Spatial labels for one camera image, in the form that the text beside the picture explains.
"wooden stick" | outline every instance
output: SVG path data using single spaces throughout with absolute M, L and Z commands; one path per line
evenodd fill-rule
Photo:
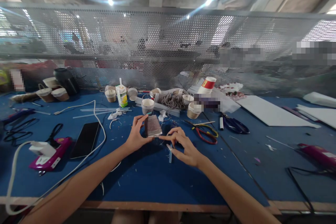
M 200 124 L 194 124 L 194 126 L 197 126 L 197 125 L 201 125 L 201 124 L 209 124 L 209 123 L 215 123 L 216 121 L 211 121 L 211 122 L 202 122 L 202 123 L 200 123 Z

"ceiling light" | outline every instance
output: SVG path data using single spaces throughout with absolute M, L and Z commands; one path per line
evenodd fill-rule
M 108 2 L 108 4 L 111 5 L 111 6 L 114 4 L 113 0 L 107 0 L 107 2 Z
M 207 1 L 205 2 L 205 6 L 208 6 L 208 5 L 210 5 L 210 4 L 211 4 L 211 2 L 212 2 L 212 0 L 207 0 Z

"red and white cup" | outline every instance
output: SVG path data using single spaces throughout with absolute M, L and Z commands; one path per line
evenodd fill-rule
M 210 94 L 215 86 L 216 80 L 216 78 L 208 76 L 199 87 L 197 93 Z

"smartphone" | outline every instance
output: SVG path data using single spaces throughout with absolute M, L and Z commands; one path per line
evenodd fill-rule
M 96 140 L 99 122 L 84 124 L 82 131 L 72 149 L 70 159 L 81 158 L 90 154 Z

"wooden table edge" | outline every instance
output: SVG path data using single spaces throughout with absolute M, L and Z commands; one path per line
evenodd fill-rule
M 37 200 L 37 197 L 12 197 L 12 205 L 28 205 Z M 0 197 L 0 204 L 5 204 L 6 197 Z M 268 201 L 265 208 L 273 215 L 281 215 L 281 211 L 308 211 L 308 204 L 299 201 Z M 336 212 L 336 203 L 312 202 L 315 211 Z M 126 202 L 126 201 L 85 201 L 80 208 L 91 209 L 123 209 L 145 211 L 178 211 L 178 212 L 208 212 L 229 214 L 226 205 L 192 205 L 170 204 L 156 202 Z

